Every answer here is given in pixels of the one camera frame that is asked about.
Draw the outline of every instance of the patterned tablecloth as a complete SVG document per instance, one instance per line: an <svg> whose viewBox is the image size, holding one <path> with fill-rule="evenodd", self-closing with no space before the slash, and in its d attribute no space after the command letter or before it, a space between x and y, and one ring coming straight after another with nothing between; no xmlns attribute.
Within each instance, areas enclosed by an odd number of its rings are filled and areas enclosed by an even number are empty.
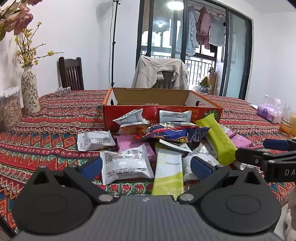
<svg viewBox="0 0 296 241"><path fill-rule="evenodd" d="M41 111L24 118L12 131L0 133L0 214L17 231L11 215L13 199L40 165L62 170L69 164L84 164L98 151L79 152L77 133L104 130L102 102L107 91L72 91L63 96L48 94L40 98ZM262 148L266 138L285 139L279 125L256 115L246 101L209 97L223 106L220 123L250 139ZM153 180L115 182L104 186L101 176L94 181L112 195L151 194ZM196 182L184 184L188 189ZM294 183L270 183L277 199L284 203Z"/></svg>

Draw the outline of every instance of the yellow package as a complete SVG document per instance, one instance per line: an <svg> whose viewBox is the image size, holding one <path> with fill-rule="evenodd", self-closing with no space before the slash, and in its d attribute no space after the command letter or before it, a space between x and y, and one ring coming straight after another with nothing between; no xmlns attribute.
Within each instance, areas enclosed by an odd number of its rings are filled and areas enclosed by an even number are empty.
<svg viewBox="0 0 296 241"><path fill-rule="evenodd" d="M212 148L214 149L218 157L217 161L221 165L227 166L235 161L235 151L237 150L237 148L232 143L230 138L226 135L221 126L217 123L214 118L214 114L210 114L201 120L197 120L195 123L198 126L211 128L205 137L212 145Z"/></svg>
<svg viewBox="0 0 296 241"><path fill-rule="evenodd" d="M172 195L174 200L184 192L181 153L156 143L157 163L152 195Z"/></svg>

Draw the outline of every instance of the chair back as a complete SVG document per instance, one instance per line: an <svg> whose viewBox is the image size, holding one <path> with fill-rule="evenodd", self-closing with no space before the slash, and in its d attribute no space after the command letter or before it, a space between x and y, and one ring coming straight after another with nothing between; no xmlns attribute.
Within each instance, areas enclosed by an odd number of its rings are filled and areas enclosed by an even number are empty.
<svg viewBox="0 0 296 241"><path fill-rule="evenodd" d="M157 89L172 89L174 86L174 82L171 82L174 72L172 71L162 71L163 80L157 80L153 85L153 88Z"/></svg>
<svg viewBox="0 0 296 241"><path fill-rule="evenodd" d="M81 58L59 58L59 73L62 87L71 87L71 90L84 90Z"/></svg>

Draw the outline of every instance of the red cardboard box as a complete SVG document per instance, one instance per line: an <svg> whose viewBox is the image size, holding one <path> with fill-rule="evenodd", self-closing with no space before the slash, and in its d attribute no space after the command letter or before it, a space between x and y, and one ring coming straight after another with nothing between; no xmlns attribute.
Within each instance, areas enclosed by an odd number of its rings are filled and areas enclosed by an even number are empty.
<svg viewBox="0 0 296 241"><path fill-rule="evenodd" d="M117 132L119 125L113 120L141 108L142 116L150 123L159 122L159 110L191 110L191 122L214 113L215 119L219 122L223 109L217 103L189 90L110 88L103 101L106 131Z"/></svg>

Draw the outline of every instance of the floral ceramic vase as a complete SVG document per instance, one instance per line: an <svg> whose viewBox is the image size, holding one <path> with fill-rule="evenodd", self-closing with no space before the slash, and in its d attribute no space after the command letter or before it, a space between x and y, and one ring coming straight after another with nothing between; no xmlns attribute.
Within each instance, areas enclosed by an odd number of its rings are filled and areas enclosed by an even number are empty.
<svg viewBox="0 0 296 241"><path fill-rule="evenodd" d="M32 65L25 66L21 79L22 101L27 114L40 111L36 76L32 72Z"/></svg>

